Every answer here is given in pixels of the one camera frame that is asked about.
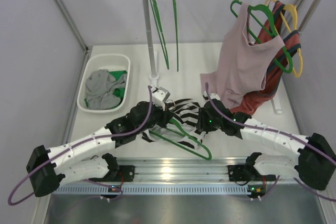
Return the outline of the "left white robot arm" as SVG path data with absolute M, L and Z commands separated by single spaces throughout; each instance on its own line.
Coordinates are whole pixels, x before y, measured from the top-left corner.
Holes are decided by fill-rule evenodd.
M 116 179 L 119 165 L 110 150 L 134 141 L 155 126 L 165 127 L 173 115 L 167 105 L 142 101 L 84 138 L 52 148 L 34 148 L 26 166 L 34 196 L 49 195 L 61 185 L 79 180 Z

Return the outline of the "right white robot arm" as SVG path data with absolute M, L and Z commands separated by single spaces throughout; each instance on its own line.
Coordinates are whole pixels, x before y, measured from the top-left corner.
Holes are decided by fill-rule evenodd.
M 220 130 L 228 136 L 257 142 L 278 155 L 254 152 L 245 161 L 245 174 L 251 180 L 262 175 L 300 179 L 308 187 L 323 191 L 335 172 L 335 152 L 318 133 L 295 135 L 278 130 L 251 115 L 231 111 L 217 99 L 211 99 L 198 111 L 197 129 Z

